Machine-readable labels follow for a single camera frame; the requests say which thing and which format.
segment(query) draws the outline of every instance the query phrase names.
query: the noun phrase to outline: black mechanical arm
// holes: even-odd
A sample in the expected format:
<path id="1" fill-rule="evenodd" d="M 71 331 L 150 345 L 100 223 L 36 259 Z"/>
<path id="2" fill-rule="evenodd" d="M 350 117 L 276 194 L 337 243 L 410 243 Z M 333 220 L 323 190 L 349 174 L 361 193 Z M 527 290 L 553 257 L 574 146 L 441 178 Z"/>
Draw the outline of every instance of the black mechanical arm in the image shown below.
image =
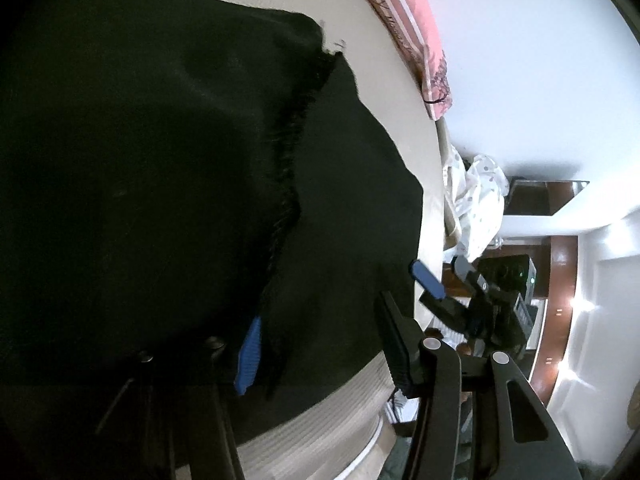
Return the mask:
<path id="1" fill-rule="evenodd" d="M 473 392 L 470 480 L 579 480 L 580 473 L 545 407 L 514 362 L 532 321 L 519 292 L 505 292 L 464 258 L 453 269 L 473 298 L 448 298 L 420 262 L 411 272 L 424 287 L 420 301 L 445 325 L 465 334 L 473 356 L 403 317 L 392 295 L 376 303 L 376 320 L 394 383 L 420 410 L 403 480 L 451 480 L 460 430 L 460 393 Z"/>

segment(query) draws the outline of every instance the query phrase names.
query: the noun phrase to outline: ceiling light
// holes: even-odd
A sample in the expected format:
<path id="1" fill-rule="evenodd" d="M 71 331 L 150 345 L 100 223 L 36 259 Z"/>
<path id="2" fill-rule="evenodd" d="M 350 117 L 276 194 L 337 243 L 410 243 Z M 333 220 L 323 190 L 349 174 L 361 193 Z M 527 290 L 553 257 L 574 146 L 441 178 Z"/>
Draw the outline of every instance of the ceiling light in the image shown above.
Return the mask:
<path id="1" fill-rule="evenodd" d="M 558 363 L 558 381 L 575 381 L 578 376 L 569 368 L 569 363 L 562 360 Z"/>
<path id="2" fill-rule="evenodd" d="M 605 243 L 616 254 L 626 253 L 633 245 L 628 226 L 624 222 L 610 225 Z"/>
<path id="3" fill-rule="evenodd" d="M 584 300 L 583 298 L 571 298 L 569 303 L 576 314 L 580 314 L 581 312 L 591 312 L 596 308 L 591 301 Z"/>

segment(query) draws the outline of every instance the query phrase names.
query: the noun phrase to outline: screw head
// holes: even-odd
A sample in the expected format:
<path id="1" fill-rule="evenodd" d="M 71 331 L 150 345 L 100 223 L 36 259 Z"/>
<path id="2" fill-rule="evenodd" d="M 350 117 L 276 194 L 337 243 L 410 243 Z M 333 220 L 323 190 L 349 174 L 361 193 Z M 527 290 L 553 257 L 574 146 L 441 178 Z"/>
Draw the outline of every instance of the screw head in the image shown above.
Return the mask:
<path id="1" fill-rule="evenodd" d="M 437 350 L 438 348 L 440 348 L 440 346 L 442 346 L 440 340 L 434 337 L 428 337 L 422 342 L 422 344 L 429 350 Z"/>
<path id="2" fill-rule="evenodd" d="M 509 356 L 504 352 L 494 352 L 492 357 L 494 358 L 494 361 L 499 365 L 505 365 L 509 362 Z"/>
<path id="3" fill-rule="evenodd" d="M 204 346 L 210 350 L 218 350 L 225 345 L 225 342 L 222 341 L 219 337 L 211 336 L 207 337 L 204 341 Z"/>

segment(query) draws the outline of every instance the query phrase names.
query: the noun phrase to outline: beige fabric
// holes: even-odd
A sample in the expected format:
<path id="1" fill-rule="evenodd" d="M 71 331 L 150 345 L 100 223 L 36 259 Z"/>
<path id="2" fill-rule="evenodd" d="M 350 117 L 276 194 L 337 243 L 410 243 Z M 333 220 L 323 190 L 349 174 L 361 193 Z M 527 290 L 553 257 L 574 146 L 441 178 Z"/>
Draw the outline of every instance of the beige fabric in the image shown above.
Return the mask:
<path id="1" fill-rule="evenodd" d="M 407 168 L 422 184 L 418 257 L 439 277 L 444 193 L 436 127 L 388 31 L 369 3 L 366 0 L 226 1 L 302 12 L 322 24 L 328 48 L 344 45 L 361 101 L 386 128 Z M 416 304 L 415 317 L 422 327 L 433 318 L 420 304 Z M 323 402 L 241 446 L 239 452 L 247 479 L 332 480 L 371 439 L 378 413 L 392 389 L 391 377 L 380 354 Z M 368 467 L 370 477 L 376 478 L 375 470 L 382 467 L 380 457 L 383 455 L 377 453 L 374 465 L 362 466 L 354 474 L 367 474 L 363 471 Z"/>
<path id="2" fill-rule="evenodd" d="M 462 226 L 456 215 L 454 197 L 452 196 L 451 179 L 447 171 L 447 160 L 452 155 L 449 129 L 444 117 L 436 122 L 438 145 L 440 147 L 440 161 L 442 163 L 442 177 L 444 182 L 444 248 L 455 247 L 462 238 Z"/>
<path id="3" fill-rule="evenodd" d="M 369 443 L 393 389 L 380 353 L 322 402 L 240 446 L 247 480 L 332 480 Z M 378 446 L 378 460 L 367 461 L 367 470 L 382 469 L 387 447 Z M 178 471 L 178 480 L 190 478 L 187 469 Z"/>
<path id="4" fill-rule="evenodd" d="M 360 466 L 345 480 L 375 480 L 378 478 L 386 457 L 389 456 L 392 447 L 396 443 L 396 432 L 393 426 L 384 414 L 382 414 L 382 417 L 385 417 L 383 419 L 384 426 L 375 446 L 360 463 Z"/>

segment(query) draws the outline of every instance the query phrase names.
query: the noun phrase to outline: metal pivot screw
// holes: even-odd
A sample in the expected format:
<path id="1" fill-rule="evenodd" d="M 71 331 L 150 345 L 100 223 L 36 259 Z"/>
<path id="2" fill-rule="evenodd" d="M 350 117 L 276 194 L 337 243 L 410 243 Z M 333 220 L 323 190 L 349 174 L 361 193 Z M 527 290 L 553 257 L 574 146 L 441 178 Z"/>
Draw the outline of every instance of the metal pivot screw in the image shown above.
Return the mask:
<path id="1" fill-rule="evenodd" d="M 424 345 L 425 348 L 427 348 L 429 350 L 437 350 L 442 345 L 440 340 L 438 340 L 438 339 L 436 339 L 434 337 L 428 337 L 427 339 L 425 339 L 422 342 L 422 344 Z"/>
<path id="2" fill-rule="evenodd" d="M 153 358 L 151 354 L 148 354 L 144 350 L 138 354 L 138 361 L 141 363 L 150 363 Z"/>
<path id="3" fill-rule="evenodd" d="M 225 345 L 225 342 L 222 341 L 219 337 L 211 336 L 207 337 L 204 341 L 204 346 L 209 350 L 219 350 Z"/>
<path id="4" fill-rule="evenodd" d="M 499 365 L 505 365 L 509 362 L 509 356 L 504 352 L 494 352 L 494 355 L 492 355 L 492 357 L 494 358 L 494 361 Z"/>

